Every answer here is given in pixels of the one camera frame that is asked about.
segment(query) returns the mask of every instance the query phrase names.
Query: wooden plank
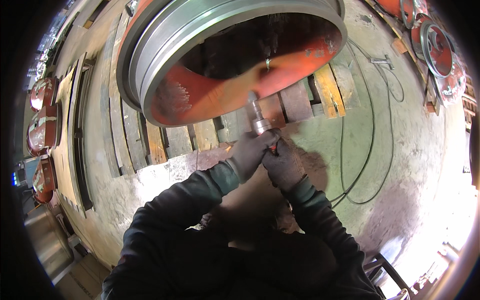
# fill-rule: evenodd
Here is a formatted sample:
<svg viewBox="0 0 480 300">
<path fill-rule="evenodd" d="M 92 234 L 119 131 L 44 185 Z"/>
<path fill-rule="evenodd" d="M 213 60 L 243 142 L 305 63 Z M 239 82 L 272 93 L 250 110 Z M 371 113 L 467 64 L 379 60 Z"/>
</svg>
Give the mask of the wooden plank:
<svg viewBox="0 0 480 300">
<path fill-rule="evenodd" d="M 80 184 L 78 182 L 79 178 L 77 177 L 77 169 L 80 166 L 77 166 L 75 157 L 74 157 L 74 139 L 75 134 L 78 132 L 77 129 L 77 119 L 78 119 L 78 102 L 80 101 L 80 79 L 82 77 L 82 71 L 84 66 L 84 60 L 86 52 L 80 56 L 77 60 L 77 66 L 75 69 L 75 75 L 73 80 L 73 89 L 72 96 L 70 100 L 70 109 L 68 114 L 68 123 L 67 123 L 67 144 L 68 144 L 68 163 L 70 169 L 70 177 L 72 181 L 73 194 L 75 195 L 76 204 L 79 208 L 85 213 L 85 207 L 82 201 L 82 196 L 80 193 Z"/>
<path fill-rule="evenodd" d="M 132 159 L 132 166 L 138 171 L 147 166 L 146 152 L 140 135 L 141 126 L 139 123 L 138 111 L 128 106 L 125 102 L 122 104 L 123 125 L 127 137 L 127 145 Z"/>
<path fill-rule="evenodd" d="M 305 85 L 306 80 L 300 80 L 280 91 L 281 101 L 287 115 L 288 123 L 301 122 L 313 118 L 312 108 Z"/>
<path fill-rule="evenodd" d="M 322 67 L 320 70 L 316 71 L 313 76 L 327 119 L 337 117 L 336 108 L 341 117 L 345 116 L 345 109 L 341 102 L 340 91 L 338 90 L 330 66 L 326 65 Z"/>
<path fill-rule="evenodd" d="M 100 64 L 102 68 L 100 84 L 100 112 L 102 116 L 102 134 L 108 169 L 112 177 L 120 176 L 120 169 L 117 158 L 115 156 L 115 148 L 113 145 L 109 99 L 110 63 L 112 60 L 113 45 L 115 43 L 115 36 L 117 33 L 119 21 L 120 14 L 118 14 L 113 19 L 112 24 L 110 25 L 110 31 L 108 33 L 107 41 L 103 48 L 103 60 Z"/>
<path fill-rule="evenodd" d="M 397 55 L 403 54 L 408 51 L 405 44 L 402 42 L 402 39 L 396 37 L 392 43 L 392 49 L 397 53 Z"/>
<path fill-rule="evenodd" d="M 166 128 L 168 138 L 167 155 L 174 158 L 193 151 L 187 126 Z"/>
<path fill-rule="evenodd" d="M 148 146 L 150 148 L 150 156 L 152 158 L 152 164 L 163 164 L 167 161 L 167 154 L 162 142 L 162 134 L 160 128 L 153 125 L 149 121 L 146 122 Z"/>
<path fill-rule="evenodd" d="M 463 108 L 463 111 L 466 112 L 466 113 L 469 114 L 469 115 L 475 116 L 475 112 L 474 112 L 474 111 L 471 111 L 471 110 L 468 109 L 468 108 Z"/>
<path fill-rule="evenodd" d="M 245 107 L 226 113 L 220 118 L 224 128 L 218 131 L 219 142 L 234 142 L 240 139 L 242 133 L 252 131 Z"/>
<path fill-rule="evenodd" d="M 263 117 L 270 120 L 272 127 L 284 128 L 286 126 L 278 93 L 258 100 L 258 104 Z"/>
<path fill-rule="evenodd" d="M 65 78 L 60 81 L 58 87 L 56 103 L 59 103 L 62 107 L 62 126 L 60 144 L 55 149 L 52 149 L 51 156 L 57 174 L 58 194 L 62 195 L 66 203 L 78 211 L 82 217 L 86 217 L 85 211 L 78 208 L 81 199 L 79 197 L 77 198 L 73 190 L 69 163 L 68 123 L 74 71 L 75 69 L 71 70 Z"/>
<path fill-rule="evenodd" d="M 199 152 L 218 148 L 218 137 L 212 119 L 196 123 L 193 128 L 195 129 Z"/>
<path fill-rule="evenodd" d="M 472 97 L 472 96 L 470 96 L 470 95 L 468 95 L 468 94 L 463 94 L 462 97 L 465 98 L 465 99 L 467 99 L 468 102 L 470 102 L 470 103 L 472 103 L 472 104 L 475 104 L 475 105 L 477 104 L 477 100 L 476 100 L 474 97 Z"/>
<path fill-rule="evenodd" d="M 325 115 L 324 107 L 321 103 L 320 104 L 313 104 L 312 105 L 312 112 L 313 112 L 314 117 L 319 117 L 319 116 L 324 116 Z"/>
<path fill-rule="evenodd" d="M 115 148 L 115 156 L 117 158 L 118 166 L 122 170 L 122 175 L 132 175 L 135 173 L 133 169 L 132 159 L 128 151 L 127 140 L 125 137 L 125 127 L 123 124 L 122 100 L 117 86 L 117 55 L 120 41 L 123 33 L 127 28 L 129 16 L 126 12 L 122 13 L 118 25 L 117 33 L 115 35 L 115 42 L 112 50 L 112 60 L 110 64 L 110 82 L 108 86 L 108 93 L 110 96 L 110 118 L 112 123 L 113 144 Z"/>
<path fill-rule="evenodd" d="M 336 85 L 340 91 L 343 105 L 345 109 L 351 109 L 360 106 L 360 97 L 355 82 L 353 81 L 352 72 L 343 54 L 344 51 L 347 51 L 347 49 L 343 48 L 343 50 L 330 61 L 330 67 L 335 76 Z"/>
</svg>

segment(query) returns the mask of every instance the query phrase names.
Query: concrete floor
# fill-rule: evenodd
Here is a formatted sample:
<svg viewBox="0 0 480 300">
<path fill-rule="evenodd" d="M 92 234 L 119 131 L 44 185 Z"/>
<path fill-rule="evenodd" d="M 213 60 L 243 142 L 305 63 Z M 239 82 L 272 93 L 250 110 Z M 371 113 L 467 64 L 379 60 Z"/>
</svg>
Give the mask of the concrete floor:
<svg viewBox="0 0 480 300">
<path fill-rule="evenodd" d="M 105 13 L 89 30 L 73 28 L 60 54 L 57 74 L 65 72 L 82 52 L 88 58 L 103 57 L 103 45 L 111 20 L 124 0 L 112 0 Z M 345 200 L 335 211 L 368 255 L 382 252 L 408 284 L 432 264 L 431 255 L 445 239 L 444 228 L 452 198 L 458 195 L 456 178 L 462 173 L 465 125 L 461 104 L 442 108 L 440 116 L 426 114 L 416 67 L 408 54 L 396 55 L 390 45 L 393 32 L 375 17 L 362 1 L 344 0 L 348 34 L 372 56 L 388 54 L 405 90 L 405 101 L 392 99 L 394 158 L 386 182 L 365 205 Z M 377 132 L 372 158 L 356 188 L 355 201 L 371 197 L 386 173 L 391 151 L 391 128 L 386 86 L 372 64 L 359 54 L 373 95 Z M 398 95 L 395 79 L 387 75 Z M 344 174 L 349 186 L 361 169 L 372 138 L 372 113 L 363 80 L 354 76 L 361 107 L 345 116 Z M 87 179 L 95 211 L 87 219 L 67 208 L 75 231 L 106 266 L 115 265 L 122 247 L 122 235 L 136 209 L 196 169 L 206 169 L 227 157 L 223 149 L 192 153 L 149 166 L 133 176 L 111 178 L 103 151 L 100 125 L 100 68 L 95 67 L 86 112 L 85 153 Z M 288 124 L 283 130 L 301 148 L 305 168 L 318 189 L 333 199 L 342 192 L 340 184 L 341 119 L 324 117 Z M 224 198 L 233 208 L 249 201 L 256 213 L 265 212 L 259 203 L 275 204 L 280 199 L 263 167 L 246 184 Z"/>
</svg>

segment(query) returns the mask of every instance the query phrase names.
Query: metal tool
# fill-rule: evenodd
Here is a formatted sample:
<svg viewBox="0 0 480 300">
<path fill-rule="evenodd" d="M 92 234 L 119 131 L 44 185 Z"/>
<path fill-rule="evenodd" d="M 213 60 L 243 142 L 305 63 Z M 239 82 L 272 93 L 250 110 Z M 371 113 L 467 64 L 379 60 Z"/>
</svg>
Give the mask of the metal tool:
<svg viewBox="0 0 480 300">
<path fill-rule="evenodd" d="M 388 54 L 385 54 L 385 59 L 379 59 L 376 57 L 370 57 L 370 62 L 371 63 L 388 63 L 388 66 L 390 67 L 391 70 L 395 70 L 395 67 L 393 66 L 392 61 L 390 60 L 390 57 L 388 57 Z"/>
<path fill-rule="evenodd" d="M 248 92 L 248 103 L 251 104 L 253 112 L 255 114 L 255 119 L 252 121 L 252 127 L 257 135 L 264 133 L 265 131 L 272 129 L 272 123 L 270 123 L 269 119 L 265 119 L 262 115 L 262 109 L 258 104 L 258 97 L 254 91 Z M 270 147 L 270 149 L 275 151 L 276 145 Z"/>
</svg>

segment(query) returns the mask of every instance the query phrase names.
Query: worker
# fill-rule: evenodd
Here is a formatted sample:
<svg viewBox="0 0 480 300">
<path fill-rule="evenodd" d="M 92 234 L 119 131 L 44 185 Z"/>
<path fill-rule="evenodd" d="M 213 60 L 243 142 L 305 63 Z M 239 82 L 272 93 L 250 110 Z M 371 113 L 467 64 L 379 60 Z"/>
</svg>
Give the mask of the worker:
<svg viewBox="0 0 480 300">
<path fill-rule="evenodd" d="M 102 299 L 380 299 L 362 269 L 365 254 L 280 135 L 279 129 L 243 135 L 231 158 L 139 208 Z M 231 237 L 221 230 L 190 228 L 261 163 L 304 234 L 272 230 L 242 250 L 229 247 Z"/>
</svg>

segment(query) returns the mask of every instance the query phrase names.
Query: metal ring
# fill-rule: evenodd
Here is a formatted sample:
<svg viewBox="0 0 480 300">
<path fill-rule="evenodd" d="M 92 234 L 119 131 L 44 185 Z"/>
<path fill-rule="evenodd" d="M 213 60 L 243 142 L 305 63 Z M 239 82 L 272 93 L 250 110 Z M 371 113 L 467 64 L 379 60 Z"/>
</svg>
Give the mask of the metal ring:
<svg viewBox="0 0 480 300">
<path fill-rule="evenodd" d="M 129 88 L 126 88 L 127 85 L 123 83 L 127 82 L 130 58 L 132 57 L 138 39 L 152 18 L 154 18 L 169 1 L 170 0 L 146 0 L 139 3 L 135 15 L 131 19 L 120 44 L 117 61 L 117 86 L 123 101 L 139 112 L 142 112 L 139 99 Z"/>
<path fill-rule="evenodd" d="M 448 72 L 441 72 L 437 68 L 437 62 L 432 58 L 431 51 L 429 50 L 430 42 L 429 42 L 428 34 L 430 29 L 433 29 L 433 28 L 438 29 L 439 32 L 437 32 L 437 35 L 440 37 L 443 36 L 445 40 L 445 43 L 442 43 L 442 47 L 443 47 L 442 53 L 444 53 L 445 51 L 448 51 L 448 53 L 450 54 L 449 67 L 447 67 L 447 69 L 449 70 Z M 430 69 L 430 71 L 438 78 L 445 78 L 448 75 L 450 75 L 450 73 L 452 72 L 452 65 L 453 65 L 452 50 L 450 48 L 450 43 L 448 42 L 447 37 L 443 34 L 441 28 L 438 27 L 437 24 L 429 20 L 425 20 L 422 22 L 420 27 L 420 44 L 421 44 L 423 55 L 425 57 L 425 61 L 427 62 L 427 66 Z"/>
<path fill-rule="evenodd" d="M 141 108 L 147 120 L 157 126 L 169 126 L 156 121 L 150 111 L 164 76 L 194 46 L 225 28 L 259 16 L 297 12 L 332 23 L 343 37 L 338 51 L 346 42 L 342 0 L 173 0 L 168 4 L 163 0 L 158 1 L 163 7 L 156 3 L 157 13 L 152 16 L 150 6 L 154 2 L 144 12 L 138 9 L 134 16 L 138 20 L 126 33 L 119 51 L 117 83 L 127 104 L 136 110 Z"/>
<path fill-rule="evenodd" d="M 405 25 L 405 27 L 407 29 L 412 29 L 413 27 L 413 24 L 415 23 L 415 5 L 413 3 L 413 0 L 410 0 L 412 2 L 412 20 L 410 21 L 410 23 L 407 21 L 407 17 L 405 16 L 405 10 L 403 9 L 403 1 L 404 0 L 400 0 L 400 11 L 402 12 L 402 21 L 403 21 L 403 24 Z"/>
</svg>

